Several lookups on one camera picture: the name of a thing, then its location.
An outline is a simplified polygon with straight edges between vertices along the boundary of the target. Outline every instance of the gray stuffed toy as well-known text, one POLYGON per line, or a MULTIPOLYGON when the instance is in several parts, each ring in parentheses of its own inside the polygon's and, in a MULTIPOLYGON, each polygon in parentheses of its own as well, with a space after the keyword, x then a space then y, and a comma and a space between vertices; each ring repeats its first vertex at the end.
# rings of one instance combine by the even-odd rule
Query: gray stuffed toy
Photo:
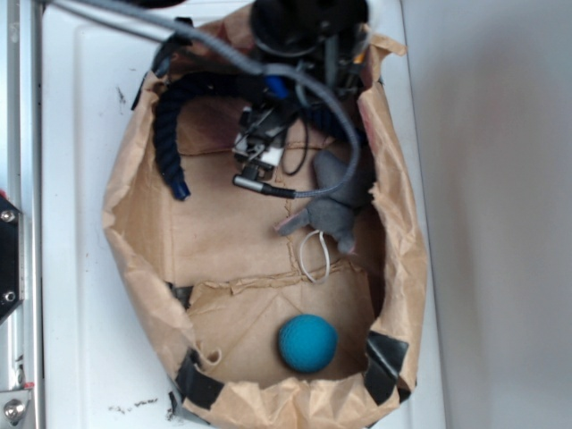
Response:
MULTIPOLYGON (((338 183, 348 166, 328 150, 314 158, 314 170, 320 188, 338 183)), ((375 180, 374 168, 358 169, 353 178, 340 189, 314 198, 306 208, 277 226, 280 235, 290 235, 298 228, 310 225, 331 235, 338 242, 338 250, 347 255, 356 246, 354 218, 359 208, 371 201, 369 190, 375 180)))

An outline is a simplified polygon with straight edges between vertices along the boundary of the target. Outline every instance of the teal ball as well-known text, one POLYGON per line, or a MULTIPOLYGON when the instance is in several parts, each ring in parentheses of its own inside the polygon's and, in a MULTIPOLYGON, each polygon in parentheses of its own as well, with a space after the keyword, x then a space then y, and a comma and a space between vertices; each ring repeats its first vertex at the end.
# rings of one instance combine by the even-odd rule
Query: teal ball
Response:
POLYGON ((284 362, 299 373, 315 373, 332 362, 338 333, 317 315, 297 315, 278 333, 278 346, 284 362))

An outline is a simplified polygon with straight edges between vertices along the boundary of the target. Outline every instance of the metal frame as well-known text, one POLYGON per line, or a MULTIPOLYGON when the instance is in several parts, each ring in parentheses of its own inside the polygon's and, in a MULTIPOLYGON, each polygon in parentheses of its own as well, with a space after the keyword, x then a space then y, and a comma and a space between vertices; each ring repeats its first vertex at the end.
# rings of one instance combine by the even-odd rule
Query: metal frame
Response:
POLYGON ((0 325, 0 428, 44 422, 40 261, 39 29, 41 5, 0 4, 0 189, 21 210, 21 305, 0 325), (16 425, 7 416, 24 407, 16 425))

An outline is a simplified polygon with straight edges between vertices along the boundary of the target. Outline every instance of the brown paper bag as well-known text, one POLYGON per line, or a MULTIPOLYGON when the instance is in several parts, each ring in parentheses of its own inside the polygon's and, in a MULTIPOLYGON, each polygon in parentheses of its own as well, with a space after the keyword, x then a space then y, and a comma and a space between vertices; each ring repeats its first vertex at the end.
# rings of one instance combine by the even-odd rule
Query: brown paper bag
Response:
MULTIPOLYGON (((243 51, 252 47, 248 8, 203 30, 243 51)), ((213 59, 200 44, 195 55, 213 59)), ((155 163, 154 106, 164 83, 147 76, 105 195, 103 223, 139 320, 176 382, 184 407, 221 428, 359 428, 395 409, 416 386, 425 305, 426 255, 400 144, 391 124, 381 60, 405 48, 375 36, 356 102, 374 157, 373 204, 357 219, 357 254, 332 242, 332 273, 312 284, 297 258, 309 230, 280 237, 273 226, 307 201, 264 197, 231 185, 232 143, 244 103, 201 98, 179 116, 178 148, 192 196, 172 198, 155 163), (192 286, 189 302, 173 296, 192 286), (302 313, 324 317, 339 334, 332 363, 311 375, 285 366, 276 335, 302 313)), ((170 78, 197 69, 175 55, 170 78)), ((301 154, 303 130, 289 134, 286 164, 301 154)), ((310 135, 310 158, 329 146, 310 135)), ((315 187, 311 163, 275 181, 315 187)), ((319 276, 324 256, 308 242, 306 265, 319 276)))

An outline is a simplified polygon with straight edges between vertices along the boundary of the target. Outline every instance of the screw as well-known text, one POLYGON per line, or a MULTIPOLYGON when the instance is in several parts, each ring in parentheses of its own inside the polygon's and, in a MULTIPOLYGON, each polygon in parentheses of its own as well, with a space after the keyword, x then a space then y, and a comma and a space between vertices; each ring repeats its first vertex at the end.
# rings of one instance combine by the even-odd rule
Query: screw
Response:
POLYGON ((16 219, 16 214, 12 210, 4 210, 0 214, 0 219, 2 219, 3 222, 11 223, 16 219))
POLYGON ((4 415, 12 424, 17 424, 24 417, 25 410, 26 407, 19 400, 11 400, 4 405, 4 415))
POLYGON ((16 294, 11 290, 4 294, 4 300, 7 302, 13 302, 16 299, 16 294))

